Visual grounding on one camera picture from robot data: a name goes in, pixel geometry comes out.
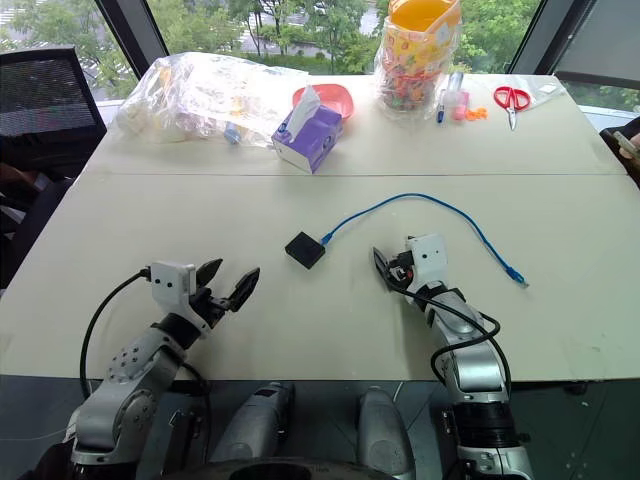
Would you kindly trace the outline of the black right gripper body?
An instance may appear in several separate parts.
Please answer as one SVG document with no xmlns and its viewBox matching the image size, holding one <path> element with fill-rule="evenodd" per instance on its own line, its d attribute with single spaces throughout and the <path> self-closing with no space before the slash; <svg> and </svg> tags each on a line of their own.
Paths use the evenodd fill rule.
<svg viewBox="0 0 640 480">
<path fill-rule="evenodd" d="M 411 251 L 399 253 L 389 261 L 392 275 L 395 278 L 396 287 L 407 290 L 414 278 L 414 259 Z"/>
</svg>

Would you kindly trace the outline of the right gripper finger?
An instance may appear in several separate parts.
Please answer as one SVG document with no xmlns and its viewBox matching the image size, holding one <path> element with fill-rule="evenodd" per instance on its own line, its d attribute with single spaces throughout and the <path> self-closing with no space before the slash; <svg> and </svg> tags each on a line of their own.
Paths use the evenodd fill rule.
<svg viewBox="0 0 640 480">
<path fill-rule="evenodd" d="M 373 255 L 374 266 L 376 268 L 377 273 L 382 279 L 385 287 L 389 291 L 391 291 L 392 284 L 390 280 L 389 263 L 386 256 L 376 247 L 372 248 L 372 255 Z"/>
<path fill-rule="evenodd" d="M 389 261 L 382 252 L 379 252 L 379 274 L 388 289 L 394 289 L 396 287 L 395 278 L 392 275 Z"/>
</svg>

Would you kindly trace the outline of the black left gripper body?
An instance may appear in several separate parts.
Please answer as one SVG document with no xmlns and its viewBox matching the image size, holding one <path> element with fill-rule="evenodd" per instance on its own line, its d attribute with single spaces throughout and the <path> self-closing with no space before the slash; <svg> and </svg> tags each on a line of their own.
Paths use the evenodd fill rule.
<svg viewBox="0 0 640 480">
<path fill-rule="evenodd" d="M 189 304 L 209 328 L 214 328 L 228 311 L 236 311 L 230 299 L 214 297 L 208 287 L 201 287 L 191 295 Z"/>
</svg>

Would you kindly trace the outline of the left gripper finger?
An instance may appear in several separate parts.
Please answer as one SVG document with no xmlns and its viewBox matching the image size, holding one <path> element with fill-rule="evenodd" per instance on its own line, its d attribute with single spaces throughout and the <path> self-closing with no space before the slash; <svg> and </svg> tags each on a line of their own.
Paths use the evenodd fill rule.
<svg viewBox="0 0 640 480">
<path fill-rule="evenodd" d="M 216 276 L 222 262 L 221 258 L 210 260 L 196 270 L 196 285 L 198 288 L 204 288 L 209 285 Z"/>
<path fill-rule="evenodd" d="M 237 282 L 234 290 L 227 298 L 227 309 L 232 312 L 239 311 L 245 302 L 253 294 L 260 277 L 260 268 L 255 268 L 246 274 Z"/>
</svg>

